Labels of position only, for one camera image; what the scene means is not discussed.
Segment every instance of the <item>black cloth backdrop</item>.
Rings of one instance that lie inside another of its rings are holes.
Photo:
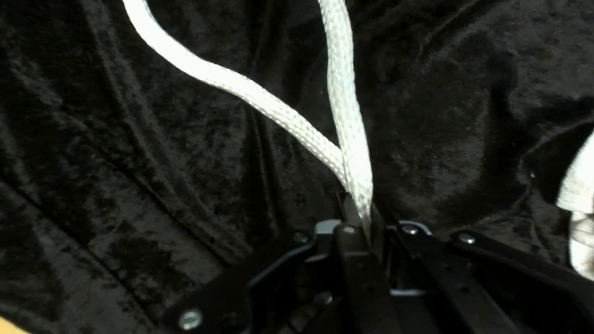
[[[308,0],[150,0],[206,60],[336,144]],[[386,218],[566,264],[558,183],[594,123],[590,0],[349,3]],[[0,5],[0,314],[33,333],[154,333],[183,294],[341,188],[241,101],[178,73],[117,0]]]

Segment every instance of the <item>white rope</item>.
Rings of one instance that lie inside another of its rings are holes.
[[[570,261],[584,279],[594,281],[594,134],[571,162],[557,199],[571,212]]]
[[[122,0],[141,40],[170,66],[208,86],[239,97],[273,123],[287,131],[321,160],[352,198],[364,229],[369,225],[373,177],[367,140],[354,95],[352,32],[343,0],[319,0],[328,49],[328,97],[339,147],[321,136],[306,120],[256,82],[204,62],[174,42],[154,21],[146,0]]]

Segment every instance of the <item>crushed velvet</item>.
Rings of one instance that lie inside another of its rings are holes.
[[[336,140],[313,0],[148,5]],[[594,125],[594,5],[349,10],[380,212],[564,266],[553,205]],[[338,218],[341,196],[286,133],[150,53],[117,0],[0,5],[0,316],[22,329],[154,333],[271,238]]]

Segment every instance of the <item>black metal frame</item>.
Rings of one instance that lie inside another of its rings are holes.
[[[471,233],[447,244],[406,233],[382,225],[378,251],[354,225],[338,225],[328,236],[286,235],[170,309],[163,331],[594,333],[594,285],[577,275]],[[187,311],[200,320],[183,327]]]

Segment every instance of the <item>screw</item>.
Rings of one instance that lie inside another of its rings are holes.
[[[297,244],[308,244],[310,242],[310,236],[306,233],[295,233],[293,240]]]
[[[345,233],[345,235],[356,235],[354,227],[349,227],[349,225],[343,227],[341,233]]]
[[[200,311],[187,311],[182,314],[178,327],[187,333],[187,331],[198,329],[202,322],[204,322],[204,316]]]
[[[477,242],[471,235],[460,235],[458,240],[466,246],[473,246]]]
[[[417,236],[419,229],[406,225],[406,227],[403,227],[403,233],[408,236]]]
[[[323,307],[328,307],[332,305],[334,298],[330,292],[321,292],[315,296],[315,305],[323,305]]]

